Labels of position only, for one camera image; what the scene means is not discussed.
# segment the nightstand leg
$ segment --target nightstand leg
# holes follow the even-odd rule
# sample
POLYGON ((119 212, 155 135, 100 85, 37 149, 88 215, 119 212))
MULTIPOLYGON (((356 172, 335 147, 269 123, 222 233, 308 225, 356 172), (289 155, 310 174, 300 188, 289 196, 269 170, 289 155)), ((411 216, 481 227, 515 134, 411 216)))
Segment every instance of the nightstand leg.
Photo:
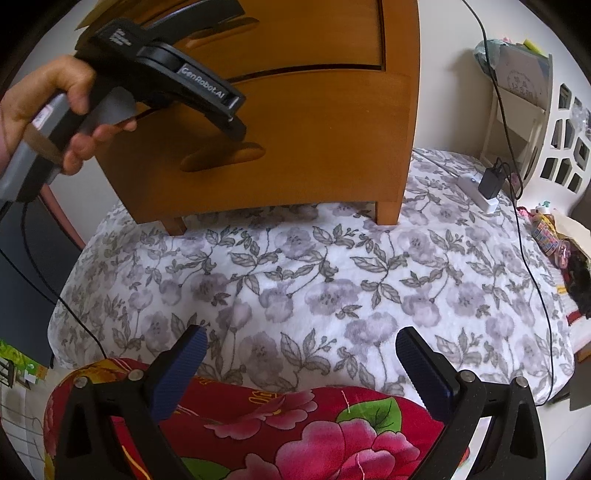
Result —
POLYGON ((376 202, 375 223, 378 225, 396 225, 401 206, 396 202, 376 202))
POLYGON ((187 226, 181 217, 162 218, 160 221, 170 236, 183 235, 187 231, 187 226))

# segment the pink flower print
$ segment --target pink flower print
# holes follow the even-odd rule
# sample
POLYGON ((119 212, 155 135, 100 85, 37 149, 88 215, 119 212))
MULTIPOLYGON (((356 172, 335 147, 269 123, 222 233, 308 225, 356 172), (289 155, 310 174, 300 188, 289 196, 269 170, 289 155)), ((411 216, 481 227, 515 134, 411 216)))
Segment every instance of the pink flower print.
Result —
POLYGON ((51 457, 55 458, 57 450, 57 429, 55 428, 53 411, 53 395, 49 397, 45 415, 43 417, 43 443, 45 452, 51 457))
POLYGON ((257 434, 261 425, 266 423, 278 430, 291 430, 296 423, 308 418, 308 413, 318 408, 313 401, 314 394, 308 390, 290 393, 271 400, 254 412, 241 417, 236 423, 226 425, 205 425, 220 438, 246 440, 257 434))
POLYGON ((314 421, 301 440, 282 445, 275 465, 250 453, 244 469, 226 480, 405 480, 418 466, 420 451, 402 433, 380 435, 365 419, 314 421))

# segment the white wall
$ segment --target white wall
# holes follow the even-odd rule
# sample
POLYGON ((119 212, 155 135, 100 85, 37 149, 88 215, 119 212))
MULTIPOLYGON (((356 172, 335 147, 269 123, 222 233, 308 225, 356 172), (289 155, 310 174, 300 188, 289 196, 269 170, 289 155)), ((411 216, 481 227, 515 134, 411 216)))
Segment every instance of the white wall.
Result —
MULTIPOLYGON (((578 69, 558 37, 520 1, 468 1, 488 38, 529 38, 554 56, 555 69, 578 69)), ((492 94, 492 83, 472 56, 482 40, 480 27, 461 0, 418 0, 418 6, 421 82, 415 146, 479 155, 492 94)))
MULTIPOLYGON (((81 0, 43 37, 18 71, 15 81, 59 55, 74 52, 80 35, 80 31, 74 29, 95 4, 96 0, 81 0)), ((94 158, 85 162, 82 171, 73 177, 59 175, 51 184, 51 191, 85 242, 94 235, 98 224, 117 201, 117 195, 94 158)))
MULTIPOLYGON (((82 0, 54 27, 23 65, 19 77, 53 57, 71 52, 74 27, 95 0, 82 0)), ((491 102, 491 83, 472 49, 480 28, 461 0, 418 0, 421 21, 421 82, 415 146, 479 155, 491 102)), ((554 54, 556 68, 576 65, 560 40, 519 0, 471 0, 489 38, 526 37, 554 54)), ((116 195, 96 160, 73 178, 51 186, 66 215, 84 240, 115 203, 116 195)))

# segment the blue gripper pad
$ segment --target blue gripper pad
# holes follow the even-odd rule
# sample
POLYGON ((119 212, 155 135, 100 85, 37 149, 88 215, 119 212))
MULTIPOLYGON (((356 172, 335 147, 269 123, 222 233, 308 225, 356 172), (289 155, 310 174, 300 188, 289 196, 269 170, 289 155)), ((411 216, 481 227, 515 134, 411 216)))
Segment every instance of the blue gripper pad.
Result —
POLYGON ((206 353, 205 329, 191 325, 168 352, 161 353, 152 363, 144 388, 155 422, 174 413, 206 353))
POLYGON ((456 370, 440 353, 435 353, 412 327, 396 337, 396 354, 433 419, 447 423, 460 385, 456 370))

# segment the bed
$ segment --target bed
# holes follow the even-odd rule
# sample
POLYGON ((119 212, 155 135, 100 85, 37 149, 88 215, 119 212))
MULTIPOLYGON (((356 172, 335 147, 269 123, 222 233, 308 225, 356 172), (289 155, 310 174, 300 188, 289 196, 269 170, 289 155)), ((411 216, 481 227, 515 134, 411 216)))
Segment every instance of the bed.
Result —
MULTIPOLYGON (((484 214, 456 186, 482 169, 471 157, 415 149, 397 226, 371 203, 326 203, 185 218, 170 237, 119 204, 88 242, 62 296, 110 356, 152 361, 187 325, 207 328, 203 377, 267 391, 361 385, 419 401, 395 354, 414 326, 457 369, 508 382, 523 375, 536 402, 573 372, 557 270, 509 199, 484 214)), ((48 329, 56 361, 100 358, 58 305, 48 329)))

